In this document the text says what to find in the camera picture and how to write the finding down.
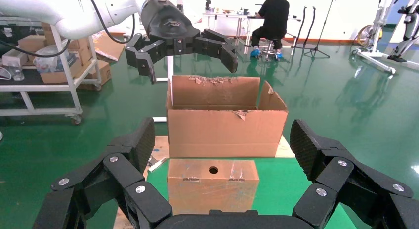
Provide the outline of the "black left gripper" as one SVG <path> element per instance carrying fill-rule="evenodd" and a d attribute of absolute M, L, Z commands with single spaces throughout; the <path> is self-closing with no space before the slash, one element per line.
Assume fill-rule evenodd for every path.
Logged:
<path fill-rule="evenodd" d="M 218 58 L 230 73 L 236 73 L 236 47 L 229 37 L 211 29 L 193 27 L 191 21 L 170 1 L 147 0 L 141 10 L 141 22 L 148 36 L 135 34 L 125 47 L 129 66 L 140 76 L 157 82 L 154 64 L 166 55 L 197 53 Z"/>

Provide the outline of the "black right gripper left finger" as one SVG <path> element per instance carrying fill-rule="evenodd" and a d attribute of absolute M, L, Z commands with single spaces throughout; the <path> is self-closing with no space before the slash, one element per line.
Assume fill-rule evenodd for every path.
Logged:
<path fill-rule="evenodd" d="M 33 228 L 84 229 L 111 200 L 134 228 L 156 228 L 172 216 L 172 207 L 144 177 L 154 145 L 152 118 L 133 133 L 112 139 L 97 158 L 52 183 Z"/>

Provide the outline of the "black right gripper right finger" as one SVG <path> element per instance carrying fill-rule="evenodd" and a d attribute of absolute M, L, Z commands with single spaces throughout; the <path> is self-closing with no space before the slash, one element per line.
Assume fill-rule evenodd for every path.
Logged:
<path fill-rule="evenodd" d="M 338 140 L 316 134 L 297 119 L 290 148 L 311 186 L 293 216 L 322 229 L 338 204 L 349 207 L 373 229 L 416 229 L 419 202 L 404 183 L 358 161 Z"/>

